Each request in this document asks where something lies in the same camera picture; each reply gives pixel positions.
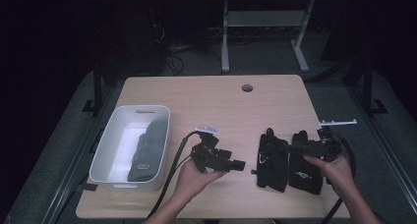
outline metal frame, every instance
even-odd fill
[[[96,87],[98,87],[98,85],[94,83],[94,95],[96,94]],[[106,87],[105,89],[100,88],[99,90],[104,91],[103,99],[111,98],[115,93],[119,93],[112,87]],[[111,113],[114,110],[114,104],[115,102],[112,103],[103,100],[103,103],[100,103],[99,110],[92,111],[96,115],[91,116],[91,121],[89,121],[89,130],[86,131],[84,137],[80,141],[80,145],[77,147],[74,157],[71,160],[71,163],[68,166],[68,169],[59,184],[54,194],[54,198],[45,212],[41,223],[57,223],[61,211],[65,208],[66,202],[69,198],[71,198],[71,192],[77,188],[78,182],[76,180],[77,176],[79,176],[77,172],[84,155],[89,152],[90,145],[97,141],[97,134],[100,134],[102,127],[105,127]]]
[[[315,0],[309,0],[306,10],[301,11],[229,11],[228,1],[224,1],[223,39],[221,42],[221,72],[230,71],[229,52],[227,46],[228,27],[300,27],[296,39],[291,46],[301,71],[308,72],[309,67],[301,50],[301,42],[310,20]]]

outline dark floor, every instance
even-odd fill
[[[306,80],[336,64],[321,60],[328,33],[309,31],[302,49],[311,70],[301,72],[289,43],[293,36],[293,32],[277,30],[275,38],[269,41],[258,38],[232,43],[227,75],[291,74]],[[215,43],[208,50],[191,48],[176,53],[173,61],[177,70],[181,68],[179,59],[184,63],[180,76],[220,75],[219,53],[219,43]],[[177,72],[167,66],[160,76],[175,74]],[[373,209],[388,223],[417,223],[416,212],[409,201],[411,197],[403,185],[404,177],[400,180],[398,172],[390,165],[391,156],[395,155],[406,171],[405,180],[409,178],[414,189],[413,184],[417,184],[417,161],[413,156],[417,152],[416,122],[396,99],[389,83],[378,73],[374,74],[373,98],[383,103],[387,113],[368,117],[357,100],[361,83],[354,87],[345,86],[342,82],[345,74],[346,69],[319,83],[306,84],[317,115],[320,120],[356,119],[359,122],[355,126],[333,129],[347,138],[356,154],[358,187]],[[75,213],[81,196],[77,184],[88,174],[93,158],[90,148],[96,144],[99,130],[105,127],[122,87],[123,80],[116,86],[104,84],[102,109],[93,116],[90,112],[82,112],[86,101],[93,99],[92,73],[86,76],[33,168],[6,223],[141,223],[141,220],[85,220]],[[382,139],[375,127],[381,129]],[[384,147],[386,143],[390,148],[388,152]],[[279,221],[318,223],[321,220]],[[334,219],[330,223],[350,223],[350,220]]]

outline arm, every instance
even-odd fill
[[[193,197],[202,192],[209,183],[225,174],[225,172],[201,173],[193,159],[189,159],[181,167],[172,197],[145,223],[171,223]]]
[[[345,157],[338,156],[332,162],[324,162],[319,158],[310,156],[304,156],[304,158],[321,168],[324,175],[331,181],[334,191],[343,200],[344,204],[346,204],[353,223],[380,223],[371,207],[357,189],[353,181],[349,163]]]

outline white plastic bin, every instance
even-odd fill
[[[163,183],[165,172],[169,120],[169,109],[161,105],[126,105],[115,109],[98,144],[89,169],[90,178],[110,190],[147,192],[158,190]],[[152,126],[153,129],[149,132],[149,125],[151,123],[155,125],[154,122],[158,123],[157,127]],[[142,135],[148,137],[150,133],[153,133],[157,141],[163,143],[157,145],[157,151],[152,150],[149,145],[147,149],[138,146],[139,138]],[[149,179],[146,177],[145,181],[129,182],[129,172],[131,169],[136,169],[132,166],[136,151],[139,155],[144,155],[147,160],[152,160],[150,171],[154,175],[148,176]],[[148,164],[147,162],[146,165],[141,164],[137,167],[148,169]]]

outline small white object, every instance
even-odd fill
[[[199,126],[196,126],[194,128],[194,130],[199,131],[199,132],[203,132],[203,133],[210,133],[210,134],[213,134],[213,135],[220,135],[220,131],[217,130],[216,128],[214,128],[214,127],[199,127]]]
[[[356,121],[356,119],[353,119],[351,122],[326,122],[325,120],[322,120],[321,122],[319,122],[319,126],[336,126],[336,125],[348,125],[348,124],[357,124],[358,122]]]

